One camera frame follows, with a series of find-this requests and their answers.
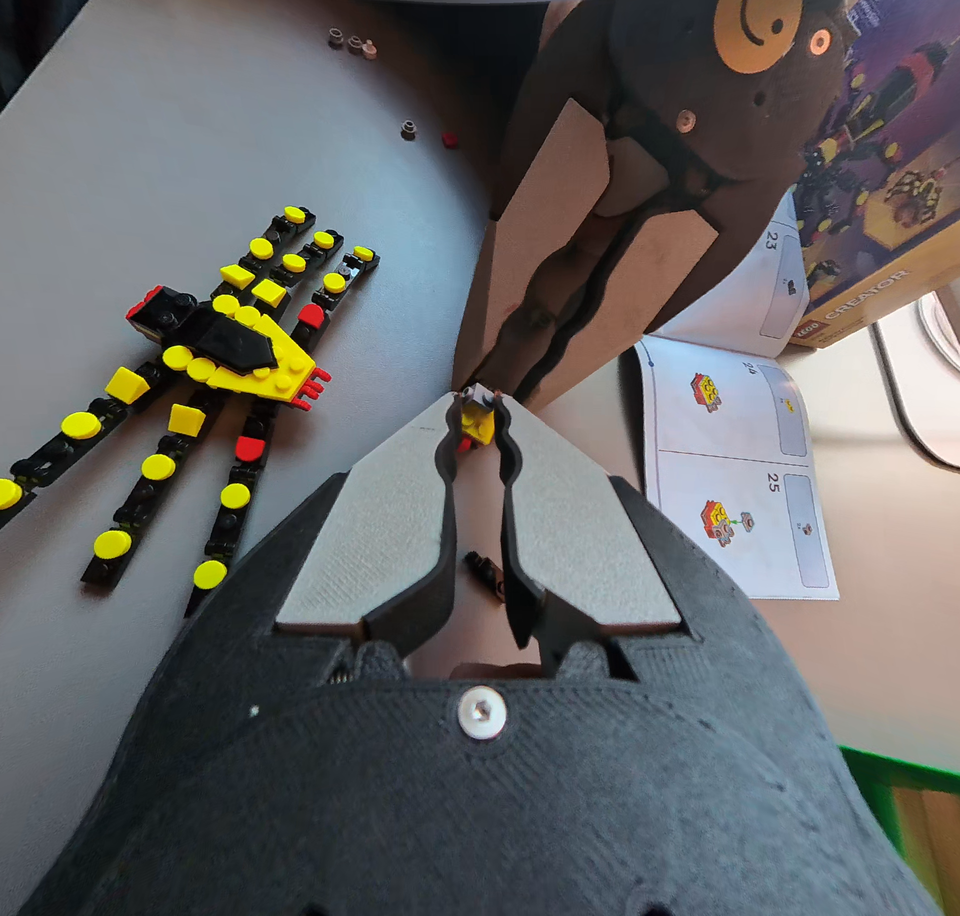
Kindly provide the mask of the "black yellow lego spider model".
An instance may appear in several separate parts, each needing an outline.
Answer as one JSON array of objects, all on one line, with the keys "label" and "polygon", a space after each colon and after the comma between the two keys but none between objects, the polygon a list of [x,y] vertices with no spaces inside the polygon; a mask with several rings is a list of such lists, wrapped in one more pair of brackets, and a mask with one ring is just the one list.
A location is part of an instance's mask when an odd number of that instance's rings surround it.
[{"label": "black yellow lego spider model", "polygon": [[234,562],[266,467],[282,407],[308,412],[330,381],[314,350],[357,279],[379,265],[368,247],[345,250],[333,229],[313,228],[304,206],[286,206],[246,253],[220,270],[209,299],[158,285],[126,313],[127,323],[159,351],[132,370],[120,367],[82,411],[67,415],[56,434],[2,478],[2,526],[129,419],[141,414],[182,379],[195,388],[174,403],[166,434],[140,466],[140,475],[111,526],[93,543],[81,581],[109,592],[121,581],[160,507],[194,449],[228,399],[248,398],[235,442],[234,464],[193,576],[185,610],[191,615],[222,584]]}]

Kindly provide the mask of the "purple yellow lego set box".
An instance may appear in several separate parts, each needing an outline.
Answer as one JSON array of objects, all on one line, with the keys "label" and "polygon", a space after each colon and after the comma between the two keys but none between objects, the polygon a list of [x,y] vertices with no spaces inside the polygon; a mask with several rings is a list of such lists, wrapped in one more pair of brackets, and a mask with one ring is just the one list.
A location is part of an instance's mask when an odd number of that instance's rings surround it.
[{"label": "purple yellow lego set box", "polygon": [[825,347],[958,276],[959,0],[856,0],[843,90],[794,194]]}]

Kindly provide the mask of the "open lego instruction booklet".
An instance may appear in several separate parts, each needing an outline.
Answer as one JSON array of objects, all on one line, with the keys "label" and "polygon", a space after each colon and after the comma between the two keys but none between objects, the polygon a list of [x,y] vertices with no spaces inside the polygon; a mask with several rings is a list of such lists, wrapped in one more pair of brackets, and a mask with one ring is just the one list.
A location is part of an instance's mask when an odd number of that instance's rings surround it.
[{"label": "open lego instruction booklet", "polygon": [[776,361],[809,303],[793,195],[739,265],[636,344],[648,499],[754,599],[839,598],[808,416]]}]

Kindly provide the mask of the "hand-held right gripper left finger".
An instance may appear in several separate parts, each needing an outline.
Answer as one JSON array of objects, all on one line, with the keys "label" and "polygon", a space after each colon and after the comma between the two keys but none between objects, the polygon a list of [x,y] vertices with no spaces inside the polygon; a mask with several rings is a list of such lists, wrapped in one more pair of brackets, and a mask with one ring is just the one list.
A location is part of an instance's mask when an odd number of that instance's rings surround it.
[{"label": "hand-held right gripper left finger", "polygon": [[445,394],[349,472],[276,617],[290,632],[389,642],[402,658],[450,619],[460,398]]}]

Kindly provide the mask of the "small yellow red lego assembly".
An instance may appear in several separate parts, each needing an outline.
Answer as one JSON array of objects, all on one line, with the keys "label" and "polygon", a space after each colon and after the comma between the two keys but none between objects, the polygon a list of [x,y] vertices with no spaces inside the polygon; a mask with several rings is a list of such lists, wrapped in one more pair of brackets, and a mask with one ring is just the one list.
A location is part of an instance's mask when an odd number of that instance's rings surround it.
[{"label": "small yellow red lego assembly", "polygon": [[495,401],[491,411],[479,407],[463,405],[461,395],[461,440],[457,451],[463,453],[475,446],[489,445],[495,435]]}]

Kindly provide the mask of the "grey desk mat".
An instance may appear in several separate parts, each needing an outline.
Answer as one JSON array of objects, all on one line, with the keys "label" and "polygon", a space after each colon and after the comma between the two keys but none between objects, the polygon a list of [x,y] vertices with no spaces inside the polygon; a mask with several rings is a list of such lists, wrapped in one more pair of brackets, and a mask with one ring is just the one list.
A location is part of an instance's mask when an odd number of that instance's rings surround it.
[{"label": "grey desk mat", "polygon": [[870,328],[894,421],[931,465],[959,470],[958,282]]}]

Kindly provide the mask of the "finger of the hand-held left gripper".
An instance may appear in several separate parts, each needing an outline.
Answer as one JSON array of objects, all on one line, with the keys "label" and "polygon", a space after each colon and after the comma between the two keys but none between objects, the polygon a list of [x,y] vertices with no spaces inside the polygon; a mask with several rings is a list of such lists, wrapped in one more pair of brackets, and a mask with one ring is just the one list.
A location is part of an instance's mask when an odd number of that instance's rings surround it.
[{"label": "finger of the hand-held left gripper", "polygon": [[625,226],[583,287],[573,315],[517,386],[532,411],[632,347],[717,237],[695,210]]},{"label": "finger of the hand-held left gripper", "polygon": [[564,247],[609,184],[605,130],[569,99],[500,218],[486,224],[455,347],[461,390],[522,302],[541,262]]}]

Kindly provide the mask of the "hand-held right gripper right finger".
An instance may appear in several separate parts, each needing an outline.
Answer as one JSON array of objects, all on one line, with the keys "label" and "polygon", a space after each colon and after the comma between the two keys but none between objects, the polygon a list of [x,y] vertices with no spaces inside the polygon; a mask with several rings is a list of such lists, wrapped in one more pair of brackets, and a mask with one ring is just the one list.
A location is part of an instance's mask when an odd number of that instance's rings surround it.
[{"label": "hand-held right gripper right finger", "polygon": [[576,642],[676,630],[679,611],[606,471],[509,395],[496,406],[516,644],[534,638],[551,677]]}]

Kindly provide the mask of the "small black lego piece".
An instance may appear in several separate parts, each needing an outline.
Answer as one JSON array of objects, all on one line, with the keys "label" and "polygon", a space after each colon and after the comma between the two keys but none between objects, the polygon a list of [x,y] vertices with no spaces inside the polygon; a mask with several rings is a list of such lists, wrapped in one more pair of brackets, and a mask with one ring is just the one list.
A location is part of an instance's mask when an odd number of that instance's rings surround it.
[{"label": "small black lego piece", "polygon": [[471,576],[501,604],[506,602],[503,570],[489,557],[476,550],[466,552],[462,562]]}]

